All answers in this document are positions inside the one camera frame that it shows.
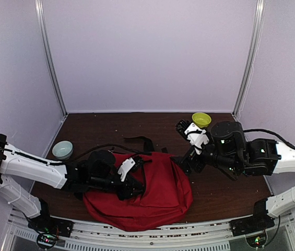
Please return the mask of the red backpack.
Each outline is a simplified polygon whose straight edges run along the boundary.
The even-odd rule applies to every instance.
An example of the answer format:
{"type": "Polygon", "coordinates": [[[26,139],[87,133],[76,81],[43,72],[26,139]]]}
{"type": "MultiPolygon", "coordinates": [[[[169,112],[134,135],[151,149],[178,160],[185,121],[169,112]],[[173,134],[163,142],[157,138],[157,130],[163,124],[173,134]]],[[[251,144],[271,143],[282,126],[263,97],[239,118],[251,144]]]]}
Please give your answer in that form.
{"type": "Polygon", "coordinates": [[[175,223],[184,218],[193,202],[188,177],[163,149],[158,153],[152,140],[141,136],[143,153],[114,153],[115,167],[127,158],[140,156],[143,166],[132,175],[142,182],[142,194],[119,200],[117,195],[92,189],[82,195],[88,213],[97,221],[127,232],[139,232],[175,223]]]}

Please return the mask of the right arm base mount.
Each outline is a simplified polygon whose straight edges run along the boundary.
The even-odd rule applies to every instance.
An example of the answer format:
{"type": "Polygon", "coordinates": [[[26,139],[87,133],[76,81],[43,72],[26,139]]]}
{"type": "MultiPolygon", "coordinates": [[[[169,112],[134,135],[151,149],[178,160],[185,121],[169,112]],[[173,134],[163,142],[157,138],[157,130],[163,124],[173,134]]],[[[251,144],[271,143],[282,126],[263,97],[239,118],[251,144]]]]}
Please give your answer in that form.
{"type": "Polygon", "coordinates": [[[281,224],[281,218],[278,216],[278,225],[275,234],[269,238],[267,229],[275,226],[275,220],[268,215],[267,201],[267,198],[257,201],[254,204],[252,216],[229,222],[232,235],[234,237],[246,235],[247,244],[256,250],[264,249],[275,239],[281,224]]]}

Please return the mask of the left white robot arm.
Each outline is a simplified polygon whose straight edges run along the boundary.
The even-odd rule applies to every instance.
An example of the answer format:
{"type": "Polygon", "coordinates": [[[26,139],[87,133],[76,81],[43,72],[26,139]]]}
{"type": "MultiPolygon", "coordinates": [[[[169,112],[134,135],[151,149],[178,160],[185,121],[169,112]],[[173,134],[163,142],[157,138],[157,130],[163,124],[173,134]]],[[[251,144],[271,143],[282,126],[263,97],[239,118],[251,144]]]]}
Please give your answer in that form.
{"type": "Polygon", "coordinates": [[[0,196],[44,232],[55,228],[48,204],[25,191],[12,179],[13,175],[72,193],[83,194],[91,189],[113,192],[120,200],[145,191],[145,184],[130,174],[143,165],[138,155],[124,160],[116,168],[115,155],[97,147],[95,151],[89,151],[86,160],[60,162],[26,153],[7,143],[6,139],[6,135],[0,134],[0,196]]]}

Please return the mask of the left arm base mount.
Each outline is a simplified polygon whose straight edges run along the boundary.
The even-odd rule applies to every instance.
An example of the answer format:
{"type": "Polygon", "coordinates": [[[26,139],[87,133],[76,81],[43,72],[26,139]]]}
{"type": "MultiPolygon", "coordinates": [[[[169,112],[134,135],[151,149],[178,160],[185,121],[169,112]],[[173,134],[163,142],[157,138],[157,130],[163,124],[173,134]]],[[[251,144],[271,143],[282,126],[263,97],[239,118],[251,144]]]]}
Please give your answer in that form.
{"type": "Polygon", "coordinates": [[[70,237],[74,223],[70,220],[54,218],[50,216],[48,204],[40,199],[40,215],[35,218],[28,218],[28,227],[38,235],[36,244],[42,250],[53,248],[60,240],[60,237],[70,237]]]}

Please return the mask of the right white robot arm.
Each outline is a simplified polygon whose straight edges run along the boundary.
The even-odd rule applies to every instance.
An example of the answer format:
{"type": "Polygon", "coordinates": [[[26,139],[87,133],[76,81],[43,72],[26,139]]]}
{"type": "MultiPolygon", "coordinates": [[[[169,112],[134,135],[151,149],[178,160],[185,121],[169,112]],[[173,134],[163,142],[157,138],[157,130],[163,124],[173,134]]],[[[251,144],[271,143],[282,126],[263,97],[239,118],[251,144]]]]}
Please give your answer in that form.
{"type": "MultiPolygon", "coordinates": [[[[247,141],[240,122],[222,121],[210,130],[195,123],[180,120],[176,131],[190,145],[190,149],[178,162],[185,174],[192,170],[200,173],[206,165],[220,170],[231,180],[238,176],[271,176],[295,173],[295,145],[279,134],[261,129],[276,137],[247,141]]],[[[260,230],[268,219],[273,219],[295,207],[295,186],[273,197],[255,203],[253,215],[248,219],[251,230],[260,230]]]]}

